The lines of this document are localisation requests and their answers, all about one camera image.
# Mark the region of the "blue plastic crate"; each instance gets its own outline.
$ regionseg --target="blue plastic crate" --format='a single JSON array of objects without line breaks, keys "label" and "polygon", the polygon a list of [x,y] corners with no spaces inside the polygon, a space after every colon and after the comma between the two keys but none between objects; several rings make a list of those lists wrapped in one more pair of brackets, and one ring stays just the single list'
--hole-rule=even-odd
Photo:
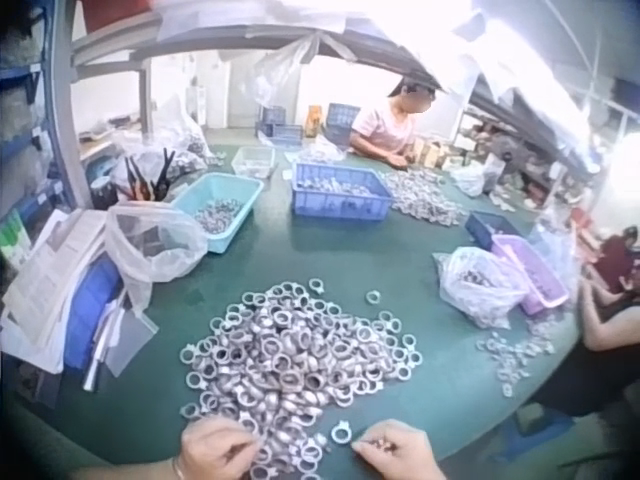
[{"label": "blue plastic crate", "polygon": [[268,123],[256,122],[255,124],[255,136],[258,136],[258,132],[262,132],[267,137],[271,137],[273,135],[273,125]]},{"label": "blue plastic crate", "polygon": [[300,125],[274,125],[271,142],[279,147],[301,147],[303,134]]},{"label": "blue plastic crate", "polygon": [[263,108],[260,122],[267,125],[284,125],[287,123],[287,109],[284,107]]},{"label": "blue plastic crate", "polygon": [[360,113],[360,107],[344,103],[330,103],[325,124],[351,128],[351,124]]},{"label": "blue plastic crate", "polygon": [[343,127],[340,125],[325,125],[323,128],[324,136],[335,146],[346,150],[349,148],[349,137],[351,136],[351,126]]},{"label": "blue plastic crate", "polygon": [[[367,187],[373,196],[319,192],[301,185],[305,180],[334,178],[340,183]],[[311,217],[383,220],[393,202],[391,193],[378,174],[367,168],[296,163],[293,166],[292,188],[294,212]]]},{"label": "blue plastic crate", "polygon": [[480,248],[491,251],[493,235],[518,235],[518,229],[502,215],[486,212],[471,212],[465,228]]},{"label": "blue plastic crate", "polygon": [[224,232],[207,234],[209,251],[224,253],[238,233],[240,225],[246,220],[263,188],[264,184],[253,178],[237,177],[226,173],[208,173],[178,195],[171,204],[194,216],[207,203],[216,199],[237,200],[242,203],[240,212]]}]

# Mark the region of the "worker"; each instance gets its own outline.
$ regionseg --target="worker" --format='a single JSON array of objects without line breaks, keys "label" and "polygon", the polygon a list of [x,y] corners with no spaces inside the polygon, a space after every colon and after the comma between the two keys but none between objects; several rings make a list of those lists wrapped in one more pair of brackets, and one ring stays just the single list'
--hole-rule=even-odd
[{"label": "worker", "polygon": [[600,247],[600,258],[594,269],[607,284],[611,293],[622,293],[633,270],[631,248],[638,241],[638,227],[628,227],[622,235],[612,235]]},{"label": "worker", "polygon": [[[386,440],[391,451],[373,445]],[[171,460],[143,465],[87,468],[75,480],[236,480],[251,467],[260,449],[258,437],[228,418],[211,416],[182,432],[180,454]],[[444,480],[427,435],[396,420],[368,429],[351,444],[353,450],[385,480]]]},{"label": "worker", "polygon": [[415,114],[435,100],[435,90],[403,78],[388,98],[360,110],[349,143],[356,153],[405,169],[414,161]]},{"label": "worker", "polygon": [[532,400],[571,417],[601,411],[640,379],[640,275],[613,294],[589,280],[580,286],[582,342]]}]

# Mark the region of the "green table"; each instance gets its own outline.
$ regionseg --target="green table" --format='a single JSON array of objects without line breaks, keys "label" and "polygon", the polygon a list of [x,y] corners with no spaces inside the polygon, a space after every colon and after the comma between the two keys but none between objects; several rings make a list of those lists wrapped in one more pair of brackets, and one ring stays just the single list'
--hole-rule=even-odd
[{"label": "green table", "polygon": [[[226,149],[230,160],[235,148]],[[71,440],[113,463],[146,462],[174,455],[185,426],[178,409],[197,399],[185,385],[186,366],[178,360],[185,344],[208,334],[209,319],[223,314],[245,291],[264,291],[284,280],[303,284],[324,280],[325,298],[347,312],[375,316],[394,312],[413,333],[424,364],[406,383],[387,382],[374,396],[358,397],[349,409],[330,407],[311,431],[328,434],[340,419],[354,435],[389,417],[425,429],[436,456],[447,457],[511,415],[543,383],[577,338],[573,318],[556,332],[555,355],[531,363],[532,378],[515,396],[502,396],[495,364],[475,348],[483,332],[440,300],[433,252],[470,245],[463,226],[446,228],[392,211],[382,223],[341,222],[293,216],[291,188],[279,166],[224,255],[207,255],[191,274],[154,286],[147,313],[160,327],[153,340],[115,379],[102,369],[97,393],[80,389],[80,377],[67,374],[53,412],[36,412]],[[349,158],[346,164],[385,169]],[[466,208],[495,212],[486,199],[471,200],[451,184],[445,191]],[[531,218],[508,217],[520,228]],[[365,303],[367,291],[382,294],[379,307]],[[523,314],[511,315],[512,340],[528,334]],[[336,447],[319,472],[323,478],[369,478],[350,448]]]}]

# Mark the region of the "woman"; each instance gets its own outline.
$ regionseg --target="woman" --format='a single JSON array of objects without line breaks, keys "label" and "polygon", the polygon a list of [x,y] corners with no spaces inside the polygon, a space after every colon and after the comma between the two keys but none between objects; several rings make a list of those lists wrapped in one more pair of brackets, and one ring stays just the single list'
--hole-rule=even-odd
[{"label": "woman", "polygon": [[363,108],[351,126],[351,147],[360,155],[407,168],[416,113],[429,110],[435,90],[403,78],[388,98]]},{"label": "woman", "polygon": [[593,264],[611,293],[622,293],[633,270],[631,247],[638,241],[638,228],[628,227],[622,235],[612,235],[600,248],[600,258]]},{"label": "woman", "polygon": [[613,294],[584,280],[583,339],[532,400],[571,417],[601,411],[640,379],[640,278]]}]

